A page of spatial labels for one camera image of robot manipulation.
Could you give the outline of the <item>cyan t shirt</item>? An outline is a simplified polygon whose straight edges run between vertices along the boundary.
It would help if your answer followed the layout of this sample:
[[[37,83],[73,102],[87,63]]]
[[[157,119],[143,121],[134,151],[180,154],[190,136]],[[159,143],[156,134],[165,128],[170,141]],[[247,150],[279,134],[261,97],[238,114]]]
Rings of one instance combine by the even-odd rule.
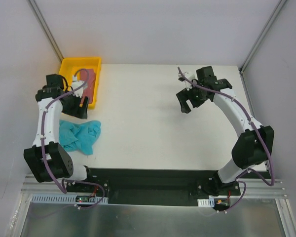
[[[81,124],[59,121],[59,142],[66,152],[80,151],[86,156],[93,154],[93,145],[101,134],[101,123],[97,120]]]

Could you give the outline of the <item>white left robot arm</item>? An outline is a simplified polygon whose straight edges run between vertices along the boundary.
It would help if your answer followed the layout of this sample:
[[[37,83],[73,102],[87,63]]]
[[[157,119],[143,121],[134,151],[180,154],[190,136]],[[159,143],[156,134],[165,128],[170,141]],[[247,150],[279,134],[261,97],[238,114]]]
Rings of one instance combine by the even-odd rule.
[[[83,192],[94,188],[95,181],[88,176],[87,166],[75,165],[59,139],[61,114],[87,118],[89,99],[82,96],[84,89],[83,81],[74,80],[69,86],[62,75],[51,74],[46,76],[46,85],[35,96],[39,109],[37,132],[23,156],[40,183],[69,178],[78,180],[77,186]]]

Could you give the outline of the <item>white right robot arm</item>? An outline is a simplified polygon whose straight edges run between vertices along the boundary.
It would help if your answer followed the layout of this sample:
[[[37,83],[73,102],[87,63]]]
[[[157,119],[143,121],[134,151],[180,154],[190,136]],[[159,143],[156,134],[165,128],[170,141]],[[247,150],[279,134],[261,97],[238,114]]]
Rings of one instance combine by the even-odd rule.
[[[232,72],[174,66],[109,65],[90,119],[101,122],[91,168],[215,170],[212,189],[231,182],[270,156],[273,129],[250,115],[235,94]]]

